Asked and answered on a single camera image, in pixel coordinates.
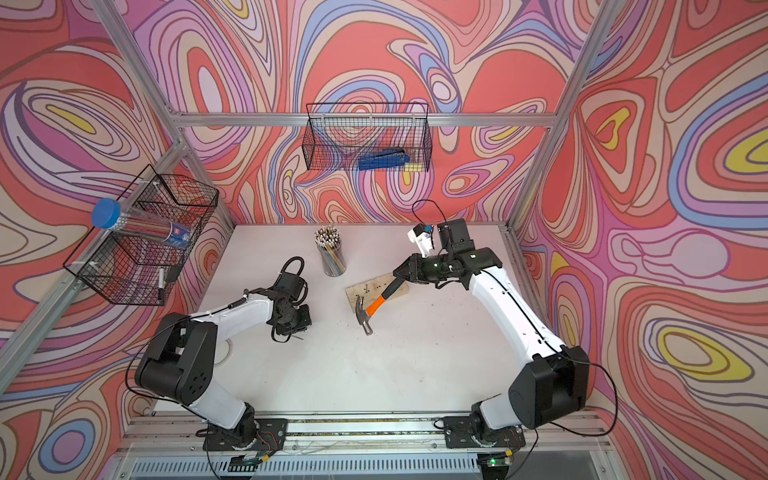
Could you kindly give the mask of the wooden block with nails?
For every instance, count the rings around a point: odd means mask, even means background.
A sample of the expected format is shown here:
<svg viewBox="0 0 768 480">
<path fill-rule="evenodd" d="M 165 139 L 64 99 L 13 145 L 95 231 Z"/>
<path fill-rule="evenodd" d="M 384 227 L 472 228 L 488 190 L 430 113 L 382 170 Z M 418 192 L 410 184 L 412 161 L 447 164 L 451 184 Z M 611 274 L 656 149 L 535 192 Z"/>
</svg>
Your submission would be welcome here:
<svg viewBox="0 0 768 480">
<path fill-rule="evenodd" d="M 363 307 L 368 308 L 384 292 L 388 285 L 394 280 L 391 273 L 378 276 L 347 287 L 345 294 L 352 312 L 355 312 L 357 297 L 363 299 Z"/>
</svg>

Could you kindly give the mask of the claw hammer orange black handle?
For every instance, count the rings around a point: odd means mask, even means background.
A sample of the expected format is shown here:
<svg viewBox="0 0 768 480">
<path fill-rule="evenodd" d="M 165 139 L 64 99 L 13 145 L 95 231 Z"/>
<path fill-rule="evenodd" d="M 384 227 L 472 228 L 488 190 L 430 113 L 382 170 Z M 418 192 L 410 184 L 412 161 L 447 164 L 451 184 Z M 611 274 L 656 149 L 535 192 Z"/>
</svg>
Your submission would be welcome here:
<svg viewBox="0 0 768 480">
<path fill-rule="evenodd" d="M 370 319 L 373 317 L 376 311 L 387 300 L 396 298 L 398 296 L 403 296 L 407 293 L 408 293 L 408 287 L 405 285 L 405 281 L 401 279 L 396 279 L 394 277 L 394 280 L 388 285 L 388 287 L 384 290 L 384 292 L 368 308 L 364 308 L 363 299 L 361 297 L 357 297 L 356 309 L 355 309 L 355 312 L 353 313 L 355 314 L 358 324 L 363 328 L 367 336 L 370 336 L 373 334 L 373 329 L 371 328 L 371 325 L 370 325 Z"/>
</svg>

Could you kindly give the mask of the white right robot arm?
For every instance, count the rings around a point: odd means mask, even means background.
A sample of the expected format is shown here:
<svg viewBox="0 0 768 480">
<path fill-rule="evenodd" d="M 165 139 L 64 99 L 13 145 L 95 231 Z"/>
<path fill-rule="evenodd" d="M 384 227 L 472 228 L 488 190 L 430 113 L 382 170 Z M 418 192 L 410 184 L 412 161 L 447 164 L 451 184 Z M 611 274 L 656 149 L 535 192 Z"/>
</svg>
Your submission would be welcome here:
<svg viewBox="0 0 768 480">
<path fill-rule="evenodd" d="M 465 221 L 419 223 L 408 239 L 418 251 L 393 271 L 395 280 L 435 287 L 460 283 L 512 348 L 510 387 L 473 407 L 482 426 L 536 429 L 585 408 L 591 365 L 586 352 L 567 346 L 540 320 L 496 253 L 475 246 Z"/>
</svg>

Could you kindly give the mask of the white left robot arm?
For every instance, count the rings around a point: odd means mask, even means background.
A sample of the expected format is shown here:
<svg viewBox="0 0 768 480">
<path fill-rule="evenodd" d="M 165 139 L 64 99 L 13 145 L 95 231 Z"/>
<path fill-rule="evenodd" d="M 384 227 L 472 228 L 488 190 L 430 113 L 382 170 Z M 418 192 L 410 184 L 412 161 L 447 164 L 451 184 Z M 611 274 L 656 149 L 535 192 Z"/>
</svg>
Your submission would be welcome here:
<svg viewBox="0 0 768 480">
<path fill-rule="evenodd" d="M 217 347 L 256 326 L 269 326 L 276 339 L 306 330 L 311 325 L 307 294 L 301 276 L 282 272 L 271 287 L 247 290 L 223 307 L 166 316 L 142 354 L 136 385 L 216 427 L 238 429 L 248 404 L 214 379 Z"/>
</svg>

